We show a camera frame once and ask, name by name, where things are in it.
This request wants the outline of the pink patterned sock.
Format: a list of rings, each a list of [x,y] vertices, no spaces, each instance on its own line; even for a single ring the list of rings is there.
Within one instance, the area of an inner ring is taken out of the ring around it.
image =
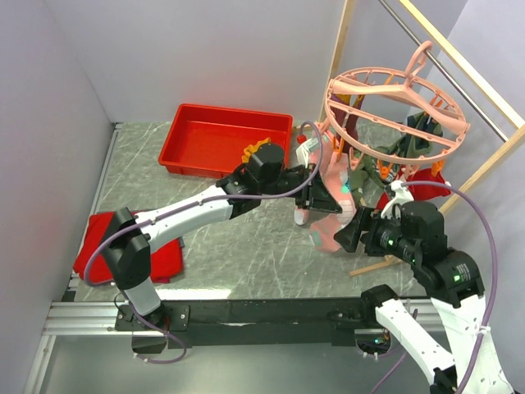
[[[321,131],[321,139],[318,139],[319,142],[319,150],[318,150],[318,162],[313,165],[320,164],[319,172],[320,175],[323,176],[326,172],[329,162],[331,161],[331,155],[333,153],[332,148],[332,142],[333,142],[334,135],[331,132],[330,129],[327,129],[326,131]],[[307,140],[306,135],[300,134],[297,137],[299,145]]]
[[[342,209],[341,213],[330,213],[309,228],[314,247],[324,253],[335,253],[341,248],[334,235],[346,227],[356,214],[356,204],[349,188],[348,170],[348,155],[343,153],[337,158],[335,154],[322,175],[325,187]]]

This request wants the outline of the mustard yellow sock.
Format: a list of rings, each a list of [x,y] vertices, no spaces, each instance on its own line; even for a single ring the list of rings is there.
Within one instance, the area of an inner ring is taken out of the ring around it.
[[[258,141],[256,144],[249,144],[243,149],[243,155],[241,156],[242,163],[248,163],[251,156],[258,151],[258,149],[267,143],[270,143],[271,139],[266,138],[264,140]]]

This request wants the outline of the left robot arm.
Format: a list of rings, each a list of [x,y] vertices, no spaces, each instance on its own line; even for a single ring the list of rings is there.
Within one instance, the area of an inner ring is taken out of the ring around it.
[[[290,197],[301,209],[341,213],[319,172],[317,164],[286,168],[283,148],[264,143],[247,162],[191,198],[157,210],[116,211],[100,244],[101,255],[134,307],[136,322],[147,330],[167,327],[167,310],[151,279],[151,255],[184,234],[237,218],[265,199]]]

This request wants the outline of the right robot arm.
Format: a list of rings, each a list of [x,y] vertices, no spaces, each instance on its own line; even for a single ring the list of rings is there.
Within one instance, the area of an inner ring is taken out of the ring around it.
[[[393,255],[407,263],[436,309],[449,342],[445,349],[408,312],[387,285],[362,293],[360,318],[382,326],[424,373],[431,393],[512,393],[483,319],[488,307],[476,262],[448,245],[445,221],[427,201],[397,204],[392,218],[358,209],[334,239],[347,252],[359,244],[369,256]]]

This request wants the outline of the pink round sock hanger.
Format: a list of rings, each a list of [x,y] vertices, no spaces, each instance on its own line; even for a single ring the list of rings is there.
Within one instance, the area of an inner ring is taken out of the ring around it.
[[[356,167],[363,155],[406,167],[421,167],[441,162],[454,153],[465,140],[470,129],[459,105],[442,88],[422,78],[419,72],[427,65],[427,50],[433,44],[427,40],[417,47],[403,70],[385,66],[364,66],[345,71],[330,79],[324,93],[324,123],[332,126],[342,143],[349,145],[349,165]],[[352,104],[345,105],[331,99],[333,94],[351,95]],[[355,140],[341,128],[331,107],[339,108],[349,115],[381,126],[401,136],[425,140],[437,153],[418,153],[413,158],[398,153],[385,153]],[[441,127],[443,134],[421,131],[401,119],[405,113],[421,113]]]

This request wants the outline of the olive green sock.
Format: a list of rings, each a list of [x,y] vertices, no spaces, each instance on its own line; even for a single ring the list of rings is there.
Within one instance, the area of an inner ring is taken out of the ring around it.
[[[354,202],[361,203],[368,185],[374,184],[376,188],[384,188],[390,184],[395,178],[397,168],[394,163],[363,155],[356,167],[348,169],[347,186]]]

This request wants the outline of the maroon hanging sock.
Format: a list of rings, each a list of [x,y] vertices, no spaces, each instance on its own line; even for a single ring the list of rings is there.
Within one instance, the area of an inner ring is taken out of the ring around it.
[[[351,95],[348,94],[333,94],[331,99],[337,103],[342,103],[345,105],[352,104]],[[345,128],[346,132],[355,140],[358,139],[358,132],[356,130],[356,125],[358,122],[358,117],[355,115],[349,115],[347,112],[340,110],[339,108],[331,107],[331,110],[334,113],[334,118],[337,124],[341,128]]]

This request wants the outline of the red plastic bin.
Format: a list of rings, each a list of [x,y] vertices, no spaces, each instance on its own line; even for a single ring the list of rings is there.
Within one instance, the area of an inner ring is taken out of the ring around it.
[[[182,103],[168,131],[158,163],[170,173],[221,178],[242,163],[244,150],[269,139],[289,161],[291,115]]]

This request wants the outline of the red folded cloth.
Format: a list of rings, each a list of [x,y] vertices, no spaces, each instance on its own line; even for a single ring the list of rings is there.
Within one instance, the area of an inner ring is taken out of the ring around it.
[[[97,213],[89,217],[89,224],[82,248],[73,264],[73,271],[84,280],[84,271],[89,258],[99,247],[112,219],[113,212]],[[151,255],[151,278],[153,283],[168,283],[183,273],[184,259],[180,239],[171,241]],[[95,284],[109,284],[112,273],[102,255],[98,255],[89,271],[89,280]]]

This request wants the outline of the metal hanging rod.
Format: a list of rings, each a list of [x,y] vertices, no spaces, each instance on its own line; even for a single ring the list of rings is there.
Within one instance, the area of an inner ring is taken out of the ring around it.
[[[409,26],[400,18],[395,10],[385,0],[378,1],[386,12],[393,18],[397,25],[405,32],[405,34],[417,45],[421,45],[422,41],[409,28]],[[427,57],[431,63],[438,69],[438,71],[445,77],[445,79],[453,86],[453,88],[460,94],[460,96],[468,103],[468,105],[475,111],[475,113],[489,126],[489,128],[499,137],[502,142],[507,142],[509,137],[500,129],[500,127],[485,113],[485,111],[473,100],[462,85],[449,73],[437,57],[430,51],[426,51]]]

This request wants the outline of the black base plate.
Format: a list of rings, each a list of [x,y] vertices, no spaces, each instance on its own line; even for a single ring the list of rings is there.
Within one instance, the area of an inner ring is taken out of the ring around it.
[[[141,353],[159,353],[163,346],[330,343],[381,357],[397,347],[357,297],[165,300],[146,316],[122,305],[115,329],[133,333],[132,347]]]

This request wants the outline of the wooden drying rack frame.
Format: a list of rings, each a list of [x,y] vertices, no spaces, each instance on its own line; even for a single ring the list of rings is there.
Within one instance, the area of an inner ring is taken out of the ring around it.
[[[411,57],[406,69],[399,71],[387,67],[364,67],[362,72],[366,75],[385,74],[389,79],[399,77],[402,84],[393,85],[386,82],[383,85],[368,85],[367,83],[355,79],[357,70],[348,71],[339,76],[328,80],[326,93],[324,96],[323,122],[319,123],[321,130],[333,126],[336,134],[340,136],[342,142],[350,145],[352,152],[359,151],[363,156],[375,158],[379,163],[387,161],[390,164],[397,163],[404,168],[405,176],[413,175],[420,167],[428,165],[433,172],[441,169],[443,162],[459,148],[463,143],[468,132],[469,125],[463,111],[459,105],[443,90],[418,76],[421,69],[427,62],[432,62],[440,73],[453,85],[454,89],[463,97],[465,101],[482,117],[485,123],[496,133],[501,134],[502,130],[491,120],[491,118],[479,107],[477,103],[468,95],[456,79],[445,69],[445,67],[432,54],[431,48],[437,44],[443,53],[463,72],[475,86],[484,93],[494,107],[509,121],[515,128],[515,133],[511,137],[502,135],[503,145],[493,153],[489,159],[482,164],[473,175],[471,175],[461,186],[461,191],[466,192],[482,179],[495,170],[505,158],[512,154],[524,141],[524,119],[512,106],[487,82],[487,80],[470,64],[470,62],[448,41],[448,39],[415,7],[410,1],[403,1],[403,8],[414,18],[414,20],[429,35],[429,40],[422,42],[415,33],[401,20],[398,25],[405,31],[411,40],[418,46]],[[454,139],[447,140],[442,137],[433,137],[418,131],[413,127],[401,126],[398,123],[387,120],[383,117],[372,115],[368,112],[359,110],[349,105],[332,100],[334,94],[347,95],[380,95],[396,102],[404,103],[411,107],[419,108],[427,115],[435,119],[444,128],[449,129],[454,135]],[[406,135],[412,135],[434,144],[444,146],[444,150],[431,157],[419,156],[417,158],[401,158],[394,154],[386,154],[370,148],[366,144],[358,142],[351,137],[345,129],[336,124],[333,109],[337,108],[346,112],[350,116],[365,118],[376,124],[388,126]]]

